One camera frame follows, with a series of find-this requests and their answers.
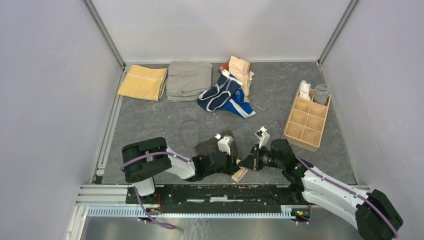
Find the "olive boxer briefs beige waistband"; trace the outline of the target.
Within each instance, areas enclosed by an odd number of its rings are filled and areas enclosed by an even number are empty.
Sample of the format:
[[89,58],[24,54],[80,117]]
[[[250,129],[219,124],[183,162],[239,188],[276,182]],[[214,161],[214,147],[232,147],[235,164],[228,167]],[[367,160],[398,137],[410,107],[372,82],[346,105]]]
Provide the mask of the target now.
[[[234,135],[231,130],[224,130],[220,133],[221,136],[231,136],[234,139]],[[195,166],[195,175],[189,178],[190,182],[201,181],[204,178],[214,175],[216,173],[210,173],[206,170],[205,166],[205,157],[211,153],[218,152],[218,140],[214,137],[205,140],[194,147],[196,156],[193,158],[194,166]],[[231,145],[231,155],[236,158],[237,171],[229,175],[231,179],[239,183],[241,179],[246,175],[248,170],[243,167],[239,167],[238,163],[242,160],[241,152],[238,150],[237,144],[234,142]]]

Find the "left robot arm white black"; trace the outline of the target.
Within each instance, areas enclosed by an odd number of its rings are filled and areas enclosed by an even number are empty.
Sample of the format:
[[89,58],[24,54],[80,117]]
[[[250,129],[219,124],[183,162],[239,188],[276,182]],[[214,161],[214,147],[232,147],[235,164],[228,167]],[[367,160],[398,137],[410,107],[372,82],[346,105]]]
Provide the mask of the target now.
[[233,175],[240,168],[229,135],[216,134],[218,150],[192,158],[183,157],[167,146],[163,137],[129,144],[121,150],[123,164],[120,171],[125,181],[133,185],[135,195],[145,204],[157,198],[154,176],[168,172],[186,182],[198,182],[214,174]]

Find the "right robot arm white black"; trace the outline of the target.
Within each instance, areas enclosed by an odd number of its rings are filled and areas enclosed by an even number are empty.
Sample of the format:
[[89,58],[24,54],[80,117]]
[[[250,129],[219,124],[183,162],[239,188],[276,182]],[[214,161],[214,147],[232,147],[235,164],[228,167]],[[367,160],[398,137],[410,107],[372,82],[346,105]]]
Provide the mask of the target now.
[[296,156],[286,139],[273,140],[270,149],[254,145],[239,166],[254,171],[263,167],[281,169],[282,175],[293,186],[288,191],[293,203],[306,201],[326,209],[351,224],[365,240],[396,239],[404,224],[382,191],[368,192],[327,175]]

